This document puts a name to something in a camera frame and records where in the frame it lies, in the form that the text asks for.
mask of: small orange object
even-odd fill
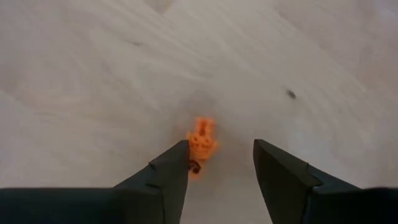
[[[187,133],[190,146],[191,179],[199,178],[205,162],[214,154],[218,143],[213,139],[214,121],[210,118],[198,117],[195,121],[195,132]]]

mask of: wood grain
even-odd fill
[[[166,5],[0,1],[0,187],[115,185],[197,115],[221,147],[182,223],[271,223],[255,138],[360,187],[398,185],[396,1]]]

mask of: plywood surface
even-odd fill
[[[110,187],[205,115],[182,223],[271,223],[255,138],[398,185],[397,75],[394,0],[0,0],[0,187]]]

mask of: orange toy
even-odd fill
[[[198,117],[195,121],[195,132],[187,133],[190,146],[190,172],[191,179],[197,179],[203,166],[211,155],[216,151],[217,142],[211,134],[214,121],[210,118]]]

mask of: orange plastic figure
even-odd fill
[[[191,179],[197,179],[203,166],[216,151],[217,142],[212,138],[214,121],[210,118],[196,118],[195,132],[187,133],[190,146],[190,172]]]

